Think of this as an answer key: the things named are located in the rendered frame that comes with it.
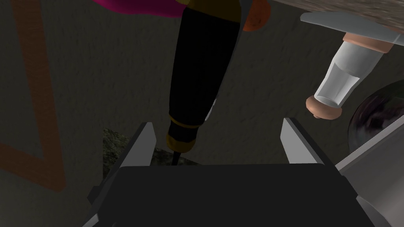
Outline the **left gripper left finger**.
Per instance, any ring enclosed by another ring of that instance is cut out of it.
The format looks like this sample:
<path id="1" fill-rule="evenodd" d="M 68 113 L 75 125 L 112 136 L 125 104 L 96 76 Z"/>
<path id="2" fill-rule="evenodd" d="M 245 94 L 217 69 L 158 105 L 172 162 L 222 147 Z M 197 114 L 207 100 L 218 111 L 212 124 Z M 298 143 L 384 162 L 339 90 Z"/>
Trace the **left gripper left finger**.
<path id="1" fill-rule="evenodd" d="M 132 139 L 114 163 L 106 179 L 121 167 L 149 166 L 156 145 L 156 136 L 151 122 L 141 123 Z"/>

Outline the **grey flat blade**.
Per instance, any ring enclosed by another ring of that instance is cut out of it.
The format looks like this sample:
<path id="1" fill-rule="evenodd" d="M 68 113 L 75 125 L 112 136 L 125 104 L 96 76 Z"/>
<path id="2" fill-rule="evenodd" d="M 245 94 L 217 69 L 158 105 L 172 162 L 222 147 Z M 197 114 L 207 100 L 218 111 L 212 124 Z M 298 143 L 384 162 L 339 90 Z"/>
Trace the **grey flat blade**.
<path id="1" fill-rule="evenodd" d="M 404 46 L 404 33 L 394 31 L 362 16 L 341 11 L 317 11 L 303 13 L 300 20 L 341 32 Z"/>

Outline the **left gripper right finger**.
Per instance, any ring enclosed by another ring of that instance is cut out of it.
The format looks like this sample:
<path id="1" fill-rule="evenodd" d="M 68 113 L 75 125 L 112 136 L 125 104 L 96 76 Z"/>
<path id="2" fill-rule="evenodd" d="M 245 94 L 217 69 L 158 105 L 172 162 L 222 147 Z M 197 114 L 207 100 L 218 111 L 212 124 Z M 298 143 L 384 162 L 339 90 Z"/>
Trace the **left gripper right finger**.
<path id="1" fill-rule="evenodd" d="M 290 164 L 318 163 L 334 167 L 296 118 L 284 118 L 280 139 Z"/>

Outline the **orange round fruit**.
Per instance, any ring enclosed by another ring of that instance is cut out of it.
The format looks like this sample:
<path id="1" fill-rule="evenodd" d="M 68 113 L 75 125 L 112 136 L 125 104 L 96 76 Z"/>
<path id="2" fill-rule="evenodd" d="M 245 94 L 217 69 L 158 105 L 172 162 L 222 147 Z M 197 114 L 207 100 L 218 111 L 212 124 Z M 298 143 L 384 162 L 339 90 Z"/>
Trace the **orange round fruit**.
<path id="1" fill-rule="evenodd" d="M 267 0 L 252 0 L 243 31 L 256 31 L 265 26 L 271 14 L 271 6 Z"/>

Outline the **black bottle with yellow bands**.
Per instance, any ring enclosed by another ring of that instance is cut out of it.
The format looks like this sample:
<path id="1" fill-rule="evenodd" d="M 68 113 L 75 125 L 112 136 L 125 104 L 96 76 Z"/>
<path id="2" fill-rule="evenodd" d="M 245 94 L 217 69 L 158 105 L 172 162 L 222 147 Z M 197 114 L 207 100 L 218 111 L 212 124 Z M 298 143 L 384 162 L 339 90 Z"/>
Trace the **black bottle with yellow bands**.
<path id="1" fill-rule="evenodd" d="M 241 21 L 240 0 L 190 0 L 182 13 L 166 136 L 172 165 L 195 145 L 231 61 Z"/>

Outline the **dark glossy round object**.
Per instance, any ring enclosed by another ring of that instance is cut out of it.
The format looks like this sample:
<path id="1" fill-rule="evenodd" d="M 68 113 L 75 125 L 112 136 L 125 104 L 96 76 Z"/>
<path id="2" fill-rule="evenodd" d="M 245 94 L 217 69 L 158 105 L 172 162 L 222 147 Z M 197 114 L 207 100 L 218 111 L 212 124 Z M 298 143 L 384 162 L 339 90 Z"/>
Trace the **dark glossy round object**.
<path id="1" fill-rule="evenodd" d="M 356 109 L 348 126 L 352 153 L 404 115 L 404 80 L 391 83 L 367 97 Z"/>

